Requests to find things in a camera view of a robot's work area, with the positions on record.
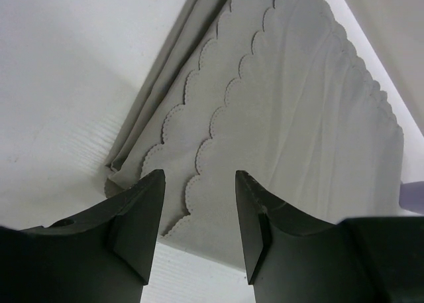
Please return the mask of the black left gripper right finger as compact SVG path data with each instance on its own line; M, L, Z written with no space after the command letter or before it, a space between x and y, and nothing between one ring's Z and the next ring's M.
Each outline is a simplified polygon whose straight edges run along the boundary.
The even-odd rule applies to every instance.
M317 219L235 174L242 250L257 302L422 302L423 218Z

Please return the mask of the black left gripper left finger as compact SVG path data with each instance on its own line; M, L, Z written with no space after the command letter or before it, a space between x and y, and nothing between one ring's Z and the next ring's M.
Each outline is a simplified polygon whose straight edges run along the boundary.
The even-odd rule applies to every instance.
M140 302L164 204L165 174L49 227L1 228L2 302Z

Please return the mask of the lilac plastic cup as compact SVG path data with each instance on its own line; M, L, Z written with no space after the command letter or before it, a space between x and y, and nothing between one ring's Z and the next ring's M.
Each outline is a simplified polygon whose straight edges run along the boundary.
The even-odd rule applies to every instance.
M399 191L399 206L404 210L423 214L424 181L402 183Z

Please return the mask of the grey cloth placemat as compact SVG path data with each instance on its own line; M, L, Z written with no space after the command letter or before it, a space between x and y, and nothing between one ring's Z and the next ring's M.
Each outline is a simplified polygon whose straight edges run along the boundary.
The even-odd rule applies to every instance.
M235 174L325 221L394 215L403 131L324 0L225 0L142 130L111 162L166 175L163 242L244 268Z

